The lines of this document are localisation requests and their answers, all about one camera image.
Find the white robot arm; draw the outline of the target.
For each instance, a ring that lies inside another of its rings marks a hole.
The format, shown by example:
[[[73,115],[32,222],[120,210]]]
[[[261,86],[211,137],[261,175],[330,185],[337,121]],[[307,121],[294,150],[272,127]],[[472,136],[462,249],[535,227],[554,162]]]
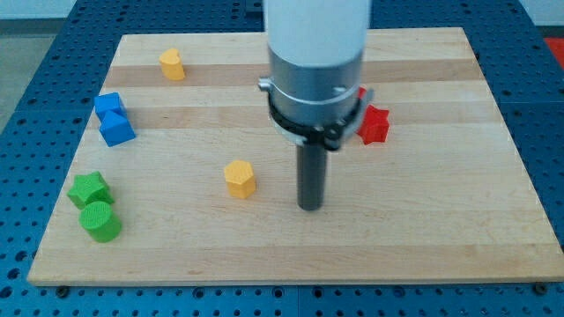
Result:
[[[323,205],[327,154],[340,149],[363,122],[372,91],[361,70],[372,3],[369,0],[263,2],[275,129],[296,146],[297,203]]]

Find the red block behind arm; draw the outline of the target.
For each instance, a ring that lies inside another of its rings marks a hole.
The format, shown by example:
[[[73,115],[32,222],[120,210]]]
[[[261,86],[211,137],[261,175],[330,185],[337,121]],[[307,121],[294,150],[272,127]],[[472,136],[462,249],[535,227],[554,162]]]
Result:
[[[367,89],[364,87],[360,87],[359,88],[359,92],[358,92],[358,98],[362,99],[367,93]]]

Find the silver flange with black clamp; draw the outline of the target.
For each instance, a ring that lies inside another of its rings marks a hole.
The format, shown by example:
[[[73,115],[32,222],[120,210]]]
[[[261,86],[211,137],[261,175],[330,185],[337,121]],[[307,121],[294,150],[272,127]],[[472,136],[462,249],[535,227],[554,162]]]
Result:
[[[272,49],[271,74],[259,79],[268,93],[270,117],[276,130],[302,146],[319,144],[337,151],[360,128],[374,91],[358,98],[363,53],[316,66],[291,63]]]

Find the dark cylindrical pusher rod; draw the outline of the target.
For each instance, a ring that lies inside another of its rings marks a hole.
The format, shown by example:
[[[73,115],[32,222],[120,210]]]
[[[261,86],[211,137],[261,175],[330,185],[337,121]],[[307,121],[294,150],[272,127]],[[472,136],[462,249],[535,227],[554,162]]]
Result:
[[[297,147],[297,202],[307,211],[323,205],[327,152],[319,144]]]

